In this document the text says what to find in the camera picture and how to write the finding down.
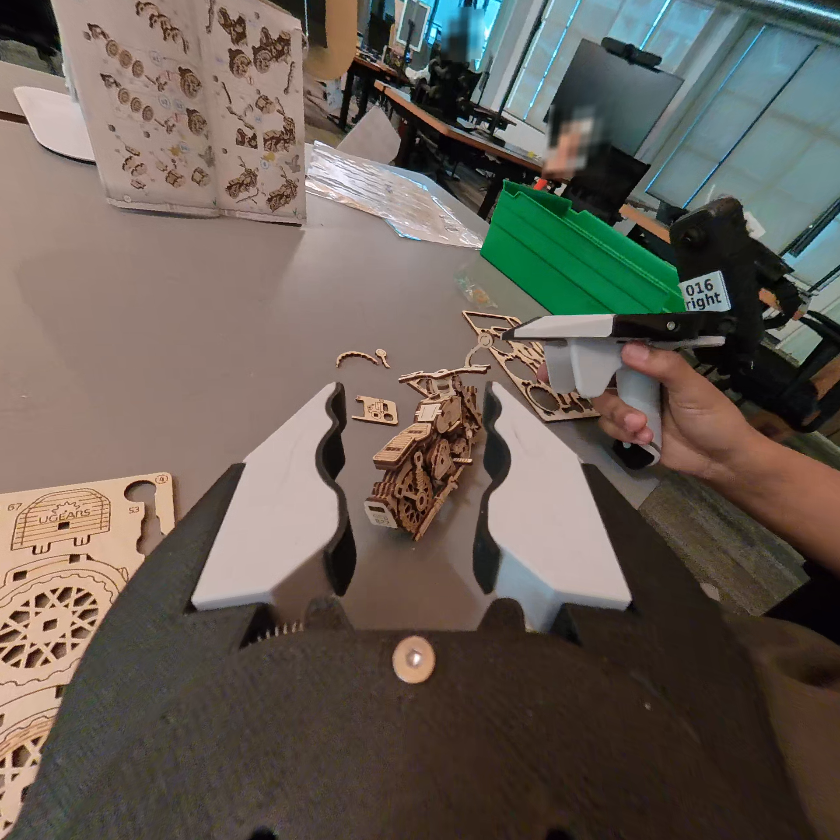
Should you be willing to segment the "small clear parts bag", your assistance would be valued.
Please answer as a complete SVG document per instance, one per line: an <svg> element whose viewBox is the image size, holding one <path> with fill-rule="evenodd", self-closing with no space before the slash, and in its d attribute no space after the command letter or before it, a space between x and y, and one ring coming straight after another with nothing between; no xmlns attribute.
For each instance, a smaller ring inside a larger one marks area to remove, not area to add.
<svg viewBox="0 0 840 840"><path fill-rule="evenodd" d="M465 270L455 274L455 283L471 305L484 309L497 309L497 304L487 291L477 285Z"/></svg>

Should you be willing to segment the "person's tan trouser leg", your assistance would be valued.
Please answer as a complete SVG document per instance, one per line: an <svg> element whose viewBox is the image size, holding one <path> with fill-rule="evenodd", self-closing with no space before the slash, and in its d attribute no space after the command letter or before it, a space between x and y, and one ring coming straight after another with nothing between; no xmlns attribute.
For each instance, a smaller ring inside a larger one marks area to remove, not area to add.
<svg viewBox="0 0 840 840"><path fill-rule="evenodd" d="M839 646L813 630L734 616L788 773L816 837L839 838Z"/></svg>

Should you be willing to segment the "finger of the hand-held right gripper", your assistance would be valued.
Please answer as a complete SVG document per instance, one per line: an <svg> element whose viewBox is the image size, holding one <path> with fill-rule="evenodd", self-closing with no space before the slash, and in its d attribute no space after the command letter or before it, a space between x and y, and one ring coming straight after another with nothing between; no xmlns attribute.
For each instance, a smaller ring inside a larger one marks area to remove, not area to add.
<svg viewBox="0 0 840 840"><path fill-rule="evenodd" d="M531 319L501 335L506 342L558 342L561 340L614 340L615 316L612 314L584 314L543 316Z"/></svg>

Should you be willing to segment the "black background monitor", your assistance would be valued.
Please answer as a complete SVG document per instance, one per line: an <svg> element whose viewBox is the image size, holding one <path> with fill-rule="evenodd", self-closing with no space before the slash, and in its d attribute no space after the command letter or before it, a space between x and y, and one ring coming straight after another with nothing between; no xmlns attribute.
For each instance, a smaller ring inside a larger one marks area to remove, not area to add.
<svg viewBox="0 0 840 840"><path fill-rule="evenodd" d="M677 75L630 65L584 38L549 105L549 148L578 125L591 130L594 144L635 156L683 85Z"/></svg>

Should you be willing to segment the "clear plastic wrapper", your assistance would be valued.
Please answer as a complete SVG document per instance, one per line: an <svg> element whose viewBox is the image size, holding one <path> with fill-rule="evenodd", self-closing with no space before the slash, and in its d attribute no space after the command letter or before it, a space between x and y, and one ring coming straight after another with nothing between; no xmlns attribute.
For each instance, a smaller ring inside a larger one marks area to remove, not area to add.
<svg viewBox="0 0 840 840"><path fill-rule="evenodd" d="M378 217L399 237L479 250L484 237L462 223L429 188L385 164L323 143L307 151L310 194Z"/></svg>

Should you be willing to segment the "small flat wooden plate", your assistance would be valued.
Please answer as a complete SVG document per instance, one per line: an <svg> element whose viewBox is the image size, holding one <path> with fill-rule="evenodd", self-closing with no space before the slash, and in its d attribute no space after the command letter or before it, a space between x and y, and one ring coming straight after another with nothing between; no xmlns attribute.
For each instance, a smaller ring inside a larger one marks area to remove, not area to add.
<svg viewBox="0 0 840 840"><path fill-rule="evenodd" d="M396 403L380 397L357 395L355 402L360 412L352 415L354 421L395 426L399 423Z"/></svg>

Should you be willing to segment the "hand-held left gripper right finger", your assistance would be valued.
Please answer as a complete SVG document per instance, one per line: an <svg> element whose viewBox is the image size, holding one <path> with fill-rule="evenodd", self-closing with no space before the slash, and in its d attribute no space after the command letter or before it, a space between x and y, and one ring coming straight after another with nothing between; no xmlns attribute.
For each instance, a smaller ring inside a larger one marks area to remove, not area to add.
<svg viewBox="0 0 840 840"><path fill-rule="evenodd" d="M480 589L547 633L567 605L624 612L631 592L577 454L497 382L486 385L473 549Z"/></svg>

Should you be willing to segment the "small white screen on stand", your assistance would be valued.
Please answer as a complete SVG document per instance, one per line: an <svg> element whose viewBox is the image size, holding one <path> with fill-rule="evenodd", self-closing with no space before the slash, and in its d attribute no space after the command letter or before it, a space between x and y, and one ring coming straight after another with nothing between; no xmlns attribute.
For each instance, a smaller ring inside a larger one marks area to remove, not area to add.
<svg viewBox="0 0 840 840"><path fill-rule="evenodd" d="M394 41L403 47L417 50L425 39L427 22L432 7L421 1L395 2L398 6Z"/></svg>

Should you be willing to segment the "white monitor stand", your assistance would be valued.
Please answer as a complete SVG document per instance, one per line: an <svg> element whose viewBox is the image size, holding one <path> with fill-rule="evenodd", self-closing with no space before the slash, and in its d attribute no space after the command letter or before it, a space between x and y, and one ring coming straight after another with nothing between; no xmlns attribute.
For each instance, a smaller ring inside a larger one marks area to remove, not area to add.
<svg viewBox="0 0 840 840"><path fill-rule="evenodd" d="M16 87L14 95L41 146L75 161L96 163L80 105L70 95L30 86Z"/></svg>

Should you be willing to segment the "person's right forearm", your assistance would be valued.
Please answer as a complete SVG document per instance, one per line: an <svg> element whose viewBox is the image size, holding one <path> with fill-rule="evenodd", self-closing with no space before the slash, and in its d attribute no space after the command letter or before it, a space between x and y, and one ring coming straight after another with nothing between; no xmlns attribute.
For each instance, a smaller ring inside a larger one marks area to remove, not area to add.
<svg viewBox="0 0 840 840"><path fill-rule="evenodd" d="M708 482L736 507L839 575L839 473L765 436L724 424Z"/></svg>

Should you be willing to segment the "wooden motorcycle model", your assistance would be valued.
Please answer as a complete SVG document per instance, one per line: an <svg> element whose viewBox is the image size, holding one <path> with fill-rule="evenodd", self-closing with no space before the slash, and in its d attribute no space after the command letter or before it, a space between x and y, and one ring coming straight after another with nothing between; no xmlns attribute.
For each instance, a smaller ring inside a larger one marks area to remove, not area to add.
<svg viewBox="0 0 840 840"><path fill-rule="evenodd" d="M472 450L483 429L478 392L465 385L464 375L485 375L488 364L473 364L478 350L493 337L485 333L454 369L415 371L398 378L422 396L414 423L395 435L374 456L383 472L364 509L378 527L403 531L420 540L447 498L458 488L464 469L473 463Z"/></svg>

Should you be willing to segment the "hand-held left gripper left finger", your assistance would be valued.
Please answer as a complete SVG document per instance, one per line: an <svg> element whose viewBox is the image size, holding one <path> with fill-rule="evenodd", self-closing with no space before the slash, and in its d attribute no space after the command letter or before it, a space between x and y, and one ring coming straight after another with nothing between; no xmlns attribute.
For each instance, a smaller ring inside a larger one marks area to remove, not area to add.
<svg viewBox="0 0 840 840"><path fill-rule="evenodd" d="M197 611L304 613L347 592L356 550L337 481L346 415L343 385L329 383L245 457L192 594Z"/></svg>

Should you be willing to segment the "green plastic bin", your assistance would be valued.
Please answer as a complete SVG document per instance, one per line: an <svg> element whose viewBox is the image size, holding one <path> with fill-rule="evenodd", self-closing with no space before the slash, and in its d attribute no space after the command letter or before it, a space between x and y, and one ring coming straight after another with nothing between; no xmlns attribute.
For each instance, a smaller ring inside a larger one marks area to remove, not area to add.
<svg viewBox="0 0 840 840"><path fill-rule="evenodd" d="M480 254L553 315L686 310L669 262L527 185L504 181Z"/></svg>

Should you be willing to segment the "black webcam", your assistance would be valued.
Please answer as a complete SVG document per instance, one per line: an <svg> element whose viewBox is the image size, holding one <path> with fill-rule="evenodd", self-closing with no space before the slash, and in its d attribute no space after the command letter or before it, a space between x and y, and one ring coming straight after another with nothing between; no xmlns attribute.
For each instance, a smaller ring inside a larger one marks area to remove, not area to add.
<svg viewBox="0 0 840 840"><path fill-rule="evenodd" d="M662 57L655 53L645 51L629 43L623 43L615 38L604 37L601 47L612 55L627 62L630 65L645 67L656 70L661 64Z"/></svg>

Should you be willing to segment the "wooden parts sheet with wheels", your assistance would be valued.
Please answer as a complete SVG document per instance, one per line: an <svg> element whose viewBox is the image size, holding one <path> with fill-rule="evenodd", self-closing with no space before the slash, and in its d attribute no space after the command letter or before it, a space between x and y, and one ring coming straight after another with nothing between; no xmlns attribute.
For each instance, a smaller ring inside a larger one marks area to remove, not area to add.
<svg viewBox="0 0 840 840"><path fill-rule="evenodd" d="M81 482L1 496L2 838L35 781L65 687L110 607L144 562L151 485L163 534L173 530L172 476Z"/></svg>

